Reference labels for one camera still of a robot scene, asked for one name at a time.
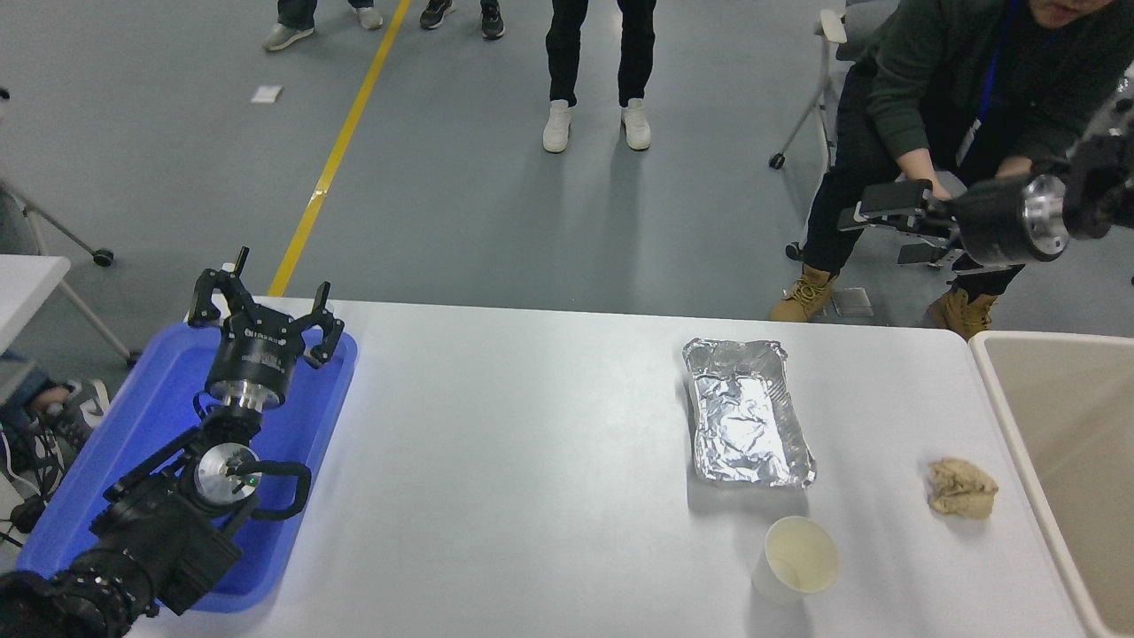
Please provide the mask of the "seated person's right hand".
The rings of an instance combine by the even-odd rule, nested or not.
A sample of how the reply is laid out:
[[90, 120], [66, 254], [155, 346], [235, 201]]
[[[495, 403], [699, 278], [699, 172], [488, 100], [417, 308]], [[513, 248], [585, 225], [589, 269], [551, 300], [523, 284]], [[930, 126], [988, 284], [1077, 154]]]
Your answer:
[[930, 165], [924, 167], [913, 167], [902, 169], [904, 178], [909, 182], [928, 182], [928, 188], [932, 193], [932, 197], [936, 199], [953, 199], [950, 192], [943, 187], [943, 182], [940, 182], [936, 170]]

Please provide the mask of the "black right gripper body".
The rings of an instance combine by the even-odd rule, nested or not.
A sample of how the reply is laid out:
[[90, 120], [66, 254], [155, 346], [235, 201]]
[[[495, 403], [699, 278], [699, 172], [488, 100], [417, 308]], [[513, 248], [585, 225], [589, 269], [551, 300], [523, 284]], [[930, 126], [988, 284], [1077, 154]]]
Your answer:
[[1029, 262], [1021, 222], [1025, 176], [988, 179], [953, 198], [953, 220], [960, 246], [981, 266], [1015, 266]]

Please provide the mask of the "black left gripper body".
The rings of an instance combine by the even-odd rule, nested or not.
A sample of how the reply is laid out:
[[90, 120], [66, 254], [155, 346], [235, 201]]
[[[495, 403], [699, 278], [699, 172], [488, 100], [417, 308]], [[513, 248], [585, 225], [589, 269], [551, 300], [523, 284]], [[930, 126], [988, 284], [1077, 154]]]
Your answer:
[[247, 383], [284, 393], [291, 384], [301, 357], [301, 337], [291, 330], [272, 331], [240, 322], [221, 324], [221, 343], [206, 377], [206, 390]]

